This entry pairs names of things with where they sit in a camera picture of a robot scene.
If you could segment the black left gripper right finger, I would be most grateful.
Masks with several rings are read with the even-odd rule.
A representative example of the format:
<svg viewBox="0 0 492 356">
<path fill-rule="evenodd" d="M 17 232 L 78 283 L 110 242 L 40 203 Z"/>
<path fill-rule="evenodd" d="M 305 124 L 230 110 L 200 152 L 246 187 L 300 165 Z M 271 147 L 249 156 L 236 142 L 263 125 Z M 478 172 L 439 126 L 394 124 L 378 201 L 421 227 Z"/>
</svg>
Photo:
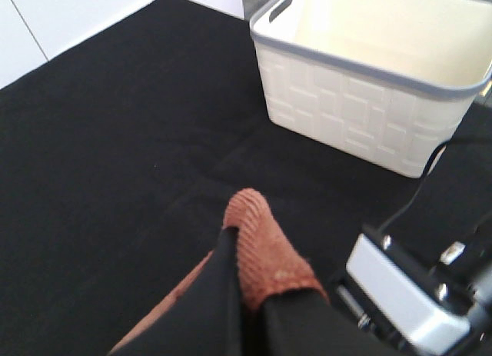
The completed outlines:
<svg viewBox="0 0 492 356">
<path fill-rule="evenodd" d="M 387 355 L 314 290 L 289 291 L 262 305 L 267 355 Z"/>
</svg>

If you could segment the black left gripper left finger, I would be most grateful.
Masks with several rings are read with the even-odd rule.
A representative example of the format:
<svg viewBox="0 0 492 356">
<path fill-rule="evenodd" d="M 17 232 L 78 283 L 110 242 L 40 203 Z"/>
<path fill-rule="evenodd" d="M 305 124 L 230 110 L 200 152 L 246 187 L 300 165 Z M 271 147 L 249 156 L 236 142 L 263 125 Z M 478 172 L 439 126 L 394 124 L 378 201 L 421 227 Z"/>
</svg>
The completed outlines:
<svg viewBox="0 0 492 356">
<path fill-rule="evenodd" d="M 226 228 L 191 286 L 169 310 L 113 355 L 240 355 L 238 230 Z"/>
</svg>

